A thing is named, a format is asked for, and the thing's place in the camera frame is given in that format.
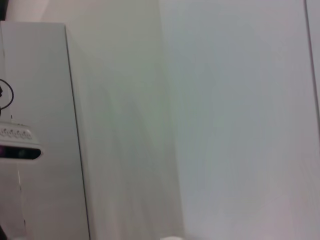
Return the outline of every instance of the white object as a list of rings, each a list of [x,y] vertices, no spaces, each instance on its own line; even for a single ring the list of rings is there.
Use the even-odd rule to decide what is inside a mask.
[[[0,122],[0,162],[30,163],[44,153],[30,127]]]
[[[184,239],[177,236],[169,236],[169,237],[161,238],[160,240],[184,240]]]
[[[14,90],[14,101],[7,112],[5,109],[1,113],[1,121],[8,122],[12,116],[14,122],[31,127],[45,149],[36,164],[0,166],[17,165],[23,195],[14,205],[0,197],[2,209],[22,206],[25,220],[22,231],[18,213],[14,219],[10,211],[5,216],[0,214],[5,223],[11,217],[12,225],[7,226],[19,227],[19,231],[11,227],[5,232],[11,239],[26,236],[28,240],[88,240],[65,26],[7,21],[0,25],[5,52],[3,79]],[[2,104],[10,100],[10,93],[6,96]],[[19,183],[14,189],[19,191]]]

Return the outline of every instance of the white wall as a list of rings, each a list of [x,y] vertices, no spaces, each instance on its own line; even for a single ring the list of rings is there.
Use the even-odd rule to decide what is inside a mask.
[[[158,2],[37,4],[11,0],[7,19],[66,23],[92,239],[182,235]]]
[[[160,0],[160,12],[187,239],[320,239],[304,2]]]

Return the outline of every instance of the white cabinet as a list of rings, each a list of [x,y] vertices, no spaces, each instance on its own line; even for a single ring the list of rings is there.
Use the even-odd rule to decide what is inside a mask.
[[[15,94],[9,114],[32,127],[45,148],[41,161],[17,166],[27,239],[88,240],[65,26],[1,22],[1,32],[0,77]]]

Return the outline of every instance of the electronic device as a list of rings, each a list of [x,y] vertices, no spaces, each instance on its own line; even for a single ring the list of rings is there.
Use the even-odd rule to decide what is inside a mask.
[[[44,154],[30,127],[0,122],[0,162],[32,163]]]

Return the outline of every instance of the black cable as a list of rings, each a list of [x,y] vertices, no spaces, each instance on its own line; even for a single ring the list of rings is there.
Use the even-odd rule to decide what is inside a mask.
[[[10,102],[9,102],[7,105],[5,105],[4,107],[0,107],[0,117],[1,117],[1,111],[2,111],[3,109],[6,109],[7,107],[9,107],[9,106],[12,104],[12,102],[14,101],[14,98],[15,98],[15,94],[14,94],[14,90],[12,89],[12,87],[10,86],[9,83],[7,83],[5,80],[3,80],[3,79],[1,79],[1,78],[0,78],[0,81],[3,82],[3,83],[5,83],[5,84],[9,87],[9,89],[11,90],[11,100],[10,100]]]

